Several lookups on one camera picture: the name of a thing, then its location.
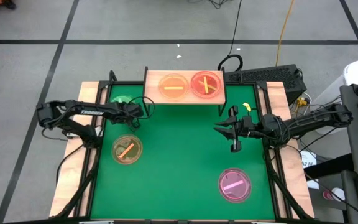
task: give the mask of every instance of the green mat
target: green mat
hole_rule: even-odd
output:
[[[142,89],[116,85],[110,99],[141,96]],[[273,220],[262,141],[242,138],[242,151],[231,153],[232,142],[213,130],[214,123],[227,119],[232,105],[239,106],[239,117],[245,115],[244,102],[256,108],[253,86],[227,86],[222,117],[216,105],[157,105],[135,133],[107,122],[91,218]],[[251,115],[257,122],[257,112]],[[112,144],[123,134],[135,134],[144,147],[131,165],[112,158]],[[218,190],[220,174],[232,167],[243,170],[252,183],[251,195],[242,203],[228,202]]]

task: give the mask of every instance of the gray floor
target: gray floor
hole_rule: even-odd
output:
[[[0,7],[0,206],[21,151],[45,78],[62,36],[73,0],[16,0],[17,9]],[[358,27],[358,0],[346,0]],[[278,40],[290,0],[243,0],[237,40]],[[207,0],[79,0],[68,40],[230,40],[238,1],[216,10]],[[357,40],[337,0],[298,0],[285,40]],[[15,44],[11,40],[24,40]],[[56,40],[29,44],[25,40]],[[145,66],[156,70],[216,69],[229,44],[65,44],[47,100],[76,99],[82,81],[105,80],[113,69],[120,80],[141,80]],[[243,69],[274,66],[277,46],[235,45]],[[316,98],[343,68],[358,60],[358,45],[283,45],[280,64],[303,70],[308,93]],[[226,70],[234,70],[228,62]],[[319,134],[309,133],[305,142]],[[64,142],[41,137],[35,130],[27,158],[7,209],[5,222],[47,218],[54,178]],[[346,132],[311,147],[321,156],[350,151]],[[338,221],[338,211],[314,207],[323,220]]]

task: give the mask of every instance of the wooden edge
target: wooden edge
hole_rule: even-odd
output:
[[[99,82],[83,82],[81,85],[78,101],[94,103],[98,92]],[[92,116],[75,115],[73,120],[80,124],[91,124]],[[74,151],[82,144],[80,138],[69,139],[66,145],[65,155]],[[80,149],[77,153],[68,158],[62,165],[59,174],[59,181],[56,186],[55,196],[53,197],[50,216],[56,215],[64,208],[76,192],[81,177],[81,170],[85,158],[85,149]]]
[[[283,83],[267,82],[267,92],[269,95],[272,113],[280,116],[283,120],[291,119],[291,113],[287,105],[287,96],[285,94]],[[290,140],[288,145],[298,149],[298,143],[294,139]],[[311,204],[308,185],[306,183],[305,173],[303,172],[302,160],[299,156],[299,152],[296,152],[292,147],[284,147],[280,150],[280,155],[282,158],[287,189],[294,196],[295,200],[299,203],[303,210],[311,217],[314,217],[313,206]],[[298,218],[294,211],[292,211],[292,215],[293,218]]]

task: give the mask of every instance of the white container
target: white container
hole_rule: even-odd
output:
[[[338,77],[335,81],[330,84],[327,89],[325,89],[316,99],[313,100],[312,104],[314,105],[323,105],[326,103],[329,103],[337,96],[340,95],[339,88],[343,85],[351,85],[351,84],[357,84],[358,85],[358,61],[353,62],[345,67],[343,70],[343,73],[340,77]],[[315,110],[319,108],[319,106],[311,106],[310,110]],[[330,130],[332,130],[332,127],[323,127],[317,129],[317,133],[319,134],[326,134]],[[338,131],[342,131],[345,128],[337,128],[330,134],[334,134]]]

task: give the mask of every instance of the wooden board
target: wooden board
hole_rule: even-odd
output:
[[[97,94],[98,82],[83,82],[80,90],[78,100],[94,102]],[[268,95],[270,105],[272,107],[273,114],[281,116],[283,120],[290,119],[291,114],[287,104],[287,98],[283,83],[280,82],[268,82]],[[263,114],[266,113],[265,101],[263,98],[263,92],[259,91],[260,102],[262,105]],[[75,116],[75,120],[81,124],[90,124],[90,116]],[[65,155],[69,154],[72,150],[76,149],[81,144],[79,139],[69,140],[66,146]],[[298,148],[295,140],[291,140],[289,145]],[[297,153],[291,147],[285,147],[281,149],[282,163],[285,174],[285,180],[287,182],[287,188],[295,198],[295,200],[302,206],[305,212],[314,216],[313,207],[309,196],[308,187],[306,184],[305,175],[303,173],[303,167],[299,153]],[[50,215],[56,215],[71,199],[71,196],[75,193],[78,188],[80,180],[81,170],[83,167],[83,159],[85,151],[80,151],[67,161],[62,166],[62,170],[59,175],[59,183],[57,185],[55,196],[53,198]],[[282,200],[282,194],[277,188],[278,195],[278,206],[280,209],[281,217],[285,217],[285,207]],[[88,192],[85,193],[84,198],[88,198]],[[85,214],[87,200],[84,200],[81,206],[80,215]]]
[[[200,87],[200,91],[206,89],[205,91],[209,91],[209,93],[213,95],[205,97],[198,91],[196,91],[197,89],[192,87],[192,78],[198,72],[212,73],[218,79],[218,83],[215,83],[216,85],[214,84],[215,86],[211,86],[212,84],[208,84],[208,81],[206,80],[204,83],[204,80],[202,79],[203,77],[200,77],[200,80],[193,80],[193,83],[199,84],[199,86],[197,87]],[[167,81],[169,79],[176,80],[177,84],[173,86],[173,84],[171,83],[170,86],[165,86],[164,83],[169,82]],[[156,104],[222,105],[226,100],[222,71],[148,70],[146,75],[146,84],[144,88],[144,96],[149,97]],[[180,91],[182,94],[175,95],[173,97],[172,95],[168,94],[169,91]]]

